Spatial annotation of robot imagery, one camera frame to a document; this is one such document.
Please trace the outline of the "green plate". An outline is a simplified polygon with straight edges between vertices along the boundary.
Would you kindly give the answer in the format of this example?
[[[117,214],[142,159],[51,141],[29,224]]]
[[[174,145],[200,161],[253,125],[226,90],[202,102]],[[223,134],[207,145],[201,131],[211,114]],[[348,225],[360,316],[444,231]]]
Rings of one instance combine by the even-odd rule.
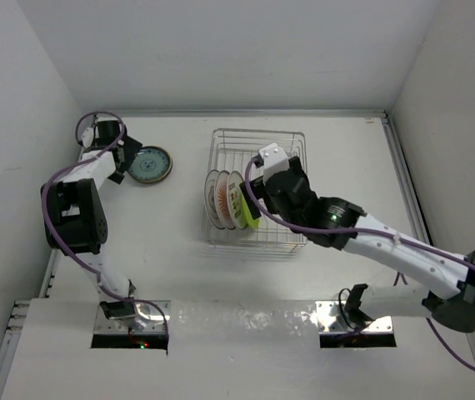
[[[246,222],[247,226],[249,228],[253,229],[253,230],[258,229],[259,223],[260,223],[260,218],[254,218],[253,217],[244,196],[241,196],[240,203],[241,203],[242,214],[245,218],[245,222]]]

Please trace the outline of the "dark grey blue plate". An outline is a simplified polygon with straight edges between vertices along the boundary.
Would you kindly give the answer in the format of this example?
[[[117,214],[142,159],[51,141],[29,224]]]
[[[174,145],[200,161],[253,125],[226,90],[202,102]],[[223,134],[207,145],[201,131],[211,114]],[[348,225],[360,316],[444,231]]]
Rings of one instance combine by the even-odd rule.
[[[171,155],[161,147],[145,146],[137,152],[129,175],[138,183],[155,184],[164,180],[173,169]]]

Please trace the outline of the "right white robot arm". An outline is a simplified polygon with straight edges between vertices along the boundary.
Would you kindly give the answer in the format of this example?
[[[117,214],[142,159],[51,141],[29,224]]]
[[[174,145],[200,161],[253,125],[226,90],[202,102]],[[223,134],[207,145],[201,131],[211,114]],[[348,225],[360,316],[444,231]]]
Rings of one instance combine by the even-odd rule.
[[[241,189],[253,213],[300,233],[310,242],[368,258],[416,286],[350,287],[337,316],[354,332],[385,317],[426,318],[453,331],[475,330],[475,251],[446,252],[380,222],[340,197],[319,197],[299,157],[275,148],[253,157]]]

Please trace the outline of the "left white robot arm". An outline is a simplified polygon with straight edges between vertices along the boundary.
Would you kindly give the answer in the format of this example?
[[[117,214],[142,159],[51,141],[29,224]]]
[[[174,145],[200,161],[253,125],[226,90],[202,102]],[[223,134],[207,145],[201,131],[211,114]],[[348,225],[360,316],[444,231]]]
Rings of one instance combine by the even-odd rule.
[[[140,318],[133,301],[136,288],[105,260],[108,221],[99,189],[107,180],[123,181],[142,144],[111,112],[82,116],[75,139],[82,147],[79,161],[55,172],[41,188],[47,242],[86,272],[106,319],[133,325]]]

